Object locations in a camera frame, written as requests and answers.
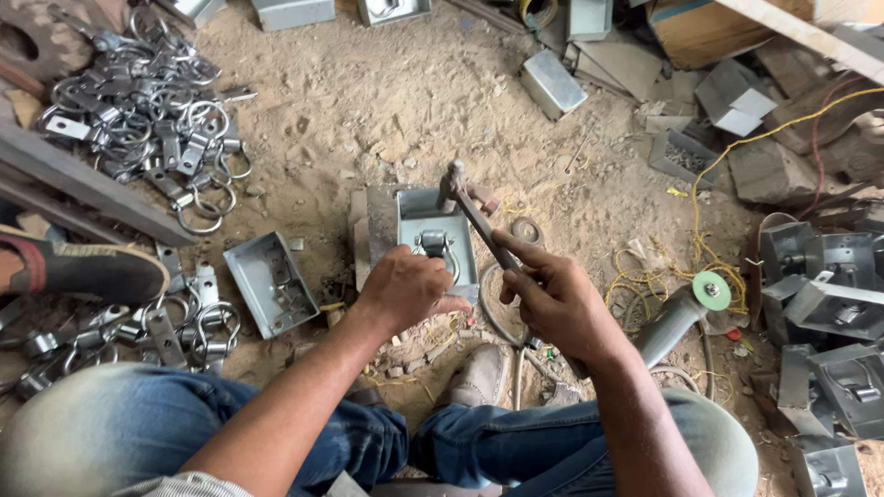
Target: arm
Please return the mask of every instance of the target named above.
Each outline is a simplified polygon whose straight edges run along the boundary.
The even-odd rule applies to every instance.
[[[179,472],[203,471],[256,497],[285,495],[316,437],[359,372],[396,333],[428,316],[469,310],[444,295],[453,284],[441,259],[390,251],[359,300],[328,336],[225,424]]]
[[[589,368],[617,494],[713,497],[642,357],[586,272],[508,233],[495,230],[494,240],[527,266],[504,273],[500,301],[521,296],[522,321]]]

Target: man's right hand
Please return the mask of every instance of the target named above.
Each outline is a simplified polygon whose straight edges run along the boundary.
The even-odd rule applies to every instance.
[[[522,298],[522,321],[561,350],[594,370],[632,348],[605,307],[598,290],[577,263],[535,247],[501,230],[494,241],[522,260],[522,273],[505,271],[500,301]]]

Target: pile of metal rings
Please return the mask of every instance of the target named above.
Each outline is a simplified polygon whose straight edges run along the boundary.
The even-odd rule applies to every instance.
[[[237,345],[240,312],[218,299],[215,270],[205,261],[197,261],[194,276],[179,273],[173,284],[159,299],[135,310],[125,305],[93,308],[78,313],[75,321],[69,319],[58,332],[34,331],[23,339],[0,340],[0,350],[18,349],[31,361],[19,378],[0,382],[0,394],[15,392],[28,400],[76,371],[119,360],[221,376],[224,359]],[[28,299],[10,304],[19,308],[15,317],[23,313]],[[175,324],[166,309],[170,303],[182,311],[183,318]],[[131,350],[121,353],[119,345]]]
[[[49,12],[90,39],[100,55],[81,74],[55,85],[38,131],[52,140],[85,142],[95,154],[92,165],[120,183],[136,178],[152,183],[189,233],[216,231],[236,205],[232,180],[252,172],[224,104],[257,93],[248,87],[212,88],[221,70],[146,5],[132,9],[131,37],[92,27],[56,5]],[[234,155],[242,157],[244,171],[228,165]],[[227,199],[211,202],[204,195],[208,188],[223,190]],[[184,211],[191,207],[214,224],[190,226]]]

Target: green grinding disc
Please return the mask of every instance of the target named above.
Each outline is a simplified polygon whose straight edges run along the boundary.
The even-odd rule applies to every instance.
[[[712,271],[701,271],[694,277],[694,296],[710,310],[724,310],[730,305],[728,283]]]

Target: hammer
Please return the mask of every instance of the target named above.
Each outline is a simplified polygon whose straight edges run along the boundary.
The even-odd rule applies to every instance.
[[[463,215],[467,217],[470,224],[482,237],[482,241],[488,246],[488,249],[500,263],[500,268],[504,271],[511,269],[513,271],[522,272],[522,268],[508,250],[502,248],[494,242],[492,238],[492,227],[485,220],[485,217],[479,212],[473,201],[468,195],[468,189],[472,186],[467,182],[467,165],[463,161],[456,159],[448,165],[448,172],[439,181],[439,197],[436,200],[436,209],[445,214],[451,214],[457,206],[461,207]],[[526,333],[523,345],[532,350],[540,349],[543,342],[534,334]],[[571,366],[574,374],[579,379],[588,378],[589,372],[586,370],[586,364],[576,360],[573,357],[562,355],[565,361]]]

